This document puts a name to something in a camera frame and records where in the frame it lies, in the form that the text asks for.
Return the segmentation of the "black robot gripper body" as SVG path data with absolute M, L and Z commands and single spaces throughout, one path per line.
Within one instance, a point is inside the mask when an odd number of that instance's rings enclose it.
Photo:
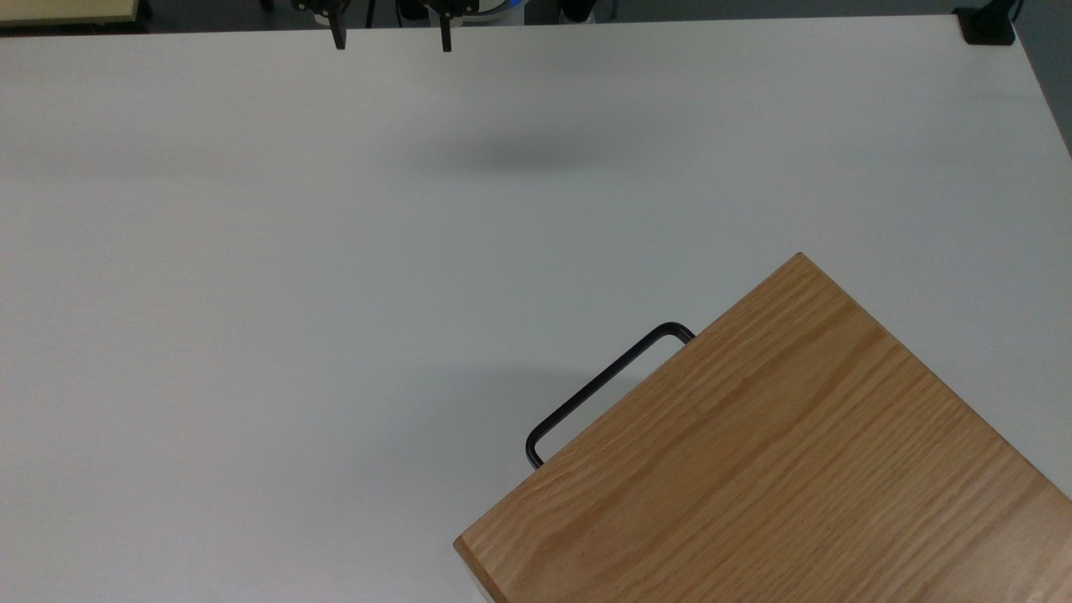
M 344 15 L 349 4 L 351 1 L 291 1 L 295 10 L 308 11 L 328 19 Z M 416 8 L 416 5 L 421 5 L 425 11 L 435 13 L 445 19 L 478 15 L 478 1 L 399 1 L 400 8 Z

